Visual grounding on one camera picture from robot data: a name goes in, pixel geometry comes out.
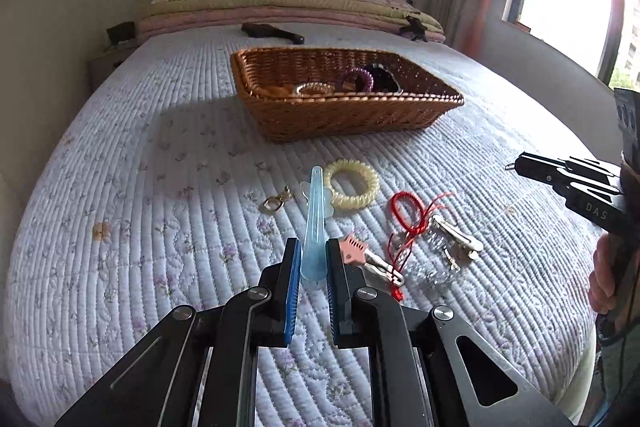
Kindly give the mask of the teal sleeve forearm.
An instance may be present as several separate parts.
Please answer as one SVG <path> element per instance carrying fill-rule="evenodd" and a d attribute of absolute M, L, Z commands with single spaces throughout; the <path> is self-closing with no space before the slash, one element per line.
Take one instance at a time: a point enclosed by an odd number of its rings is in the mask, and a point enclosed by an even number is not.
<path fill-rule="evenodd" d="M 639 425 L 639 326 L 600 341 L 603 402 L 589 426 Z"/>

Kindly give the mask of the person's right hand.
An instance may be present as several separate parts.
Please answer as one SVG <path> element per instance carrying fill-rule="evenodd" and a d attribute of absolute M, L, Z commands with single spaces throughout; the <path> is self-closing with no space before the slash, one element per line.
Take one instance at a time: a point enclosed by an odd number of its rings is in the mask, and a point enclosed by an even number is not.
<path fill-rule="evenodd" d="M 610 234 L 604 233 L 593 253 L 588 300 L 594 312 L 608 314 L 616 306 L 615 282 L 610 267 Z"/>

